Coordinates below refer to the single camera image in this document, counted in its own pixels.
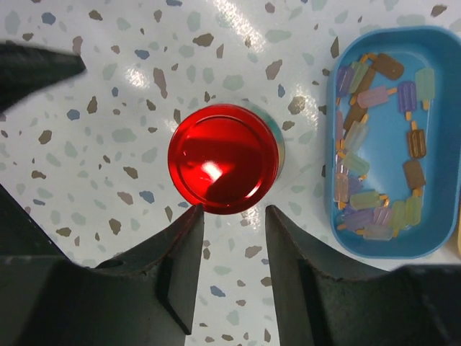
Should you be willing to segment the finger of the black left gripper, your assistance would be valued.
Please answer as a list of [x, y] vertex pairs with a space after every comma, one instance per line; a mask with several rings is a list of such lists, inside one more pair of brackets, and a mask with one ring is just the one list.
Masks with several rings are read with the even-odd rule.
[[80, 55], [12, 41], [1, 43], [1, 111], [86, 71]]

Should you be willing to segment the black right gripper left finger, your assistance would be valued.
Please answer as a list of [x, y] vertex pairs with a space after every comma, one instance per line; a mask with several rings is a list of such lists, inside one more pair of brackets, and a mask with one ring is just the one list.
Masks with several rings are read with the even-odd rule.
[[204, 210], [94, 268], [77, 265], [1, 191], [3, 345], [183, 345], [192, 332]]

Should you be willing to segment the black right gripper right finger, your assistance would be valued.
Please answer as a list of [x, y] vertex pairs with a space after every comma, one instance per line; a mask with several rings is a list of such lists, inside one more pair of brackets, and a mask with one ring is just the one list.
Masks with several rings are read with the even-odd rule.
[[271, 205], [265, 218], [282, 345], [458, 345], [460, 267], [361, 263]]

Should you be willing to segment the red jar lid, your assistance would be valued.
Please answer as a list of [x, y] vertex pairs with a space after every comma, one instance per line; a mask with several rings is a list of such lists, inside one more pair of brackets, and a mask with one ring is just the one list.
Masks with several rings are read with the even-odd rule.
[[171, 180], [208, 213], [230, 215], [256, 205], [276, 182], [277, 144], [248, 102], [214, 104], [186, 117], [171, 137]]

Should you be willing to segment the clear glass jar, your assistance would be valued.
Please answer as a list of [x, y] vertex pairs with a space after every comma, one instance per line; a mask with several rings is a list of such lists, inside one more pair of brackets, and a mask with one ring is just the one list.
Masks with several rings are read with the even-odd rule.
[[278, 126], [275, 119], [263, 108], [254, 104], [253, 102], [248, 102], [249, 110], [252, 111], [254, 114], [258, 115], [269, 127], [274, 139], [276, 141], [277, 150], [278, 150], [278, 169], [277, 169], [277, 176], [276, 179], [282, 173], [284, 164], [285, 164], [285, 140], [282, 135], [282, 131]]

